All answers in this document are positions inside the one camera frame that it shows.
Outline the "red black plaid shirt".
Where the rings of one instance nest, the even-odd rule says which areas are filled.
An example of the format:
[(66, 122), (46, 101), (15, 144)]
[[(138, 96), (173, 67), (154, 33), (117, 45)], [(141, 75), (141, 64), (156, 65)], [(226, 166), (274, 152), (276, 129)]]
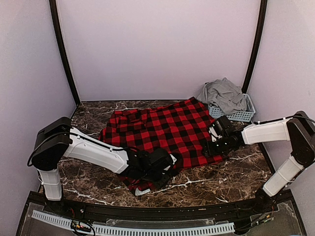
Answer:
[(99, 140), (116, 147), (148, 152), (163, 148), (179, 154), (182, 160), (173, 169), (180, 171), (223, 161), (221, 155), (202, 153), (202, 145), (211, 140), (208, 128), (213, 122), (207, 106), (192, 97), (164, 107), (115, 111)]

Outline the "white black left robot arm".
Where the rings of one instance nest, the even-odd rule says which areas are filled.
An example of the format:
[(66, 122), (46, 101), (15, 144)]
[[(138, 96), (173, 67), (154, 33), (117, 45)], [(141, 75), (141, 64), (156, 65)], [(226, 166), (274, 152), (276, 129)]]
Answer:
[(87, 136), (62, 117), (41, 129), (27, 166), (34, 166), (41, 178), (47, 200), (58, 214), (69, 211), (69, 202), (62, 198), (63, 190), (58, 170), (62, 157), (92, 163), (133, 180), (146, 180), (164, 185), (177, 158), (158, 148), (153, 152), (135, 147), (115, 147)]

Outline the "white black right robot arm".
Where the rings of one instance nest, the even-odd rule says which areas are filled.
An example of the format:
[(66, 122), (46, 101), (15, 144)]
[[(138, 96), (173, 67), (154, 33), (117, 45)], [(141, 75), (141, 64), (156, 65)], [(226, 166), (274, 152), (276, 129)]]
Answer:
[(315, 162), (315, 121), (303, 111), (268, 121), (258, 121), (237, 129), (222, 116), (210, 125), (210, 140), (202, 144), (206, 157), (228, 155), (240, 147), (254, 144), (286, 142), (291, 153), (275, 173), (258, 190), (251, 203), (255, 213), (262, 213), (270, 205), (270, 198), (292, 183)]

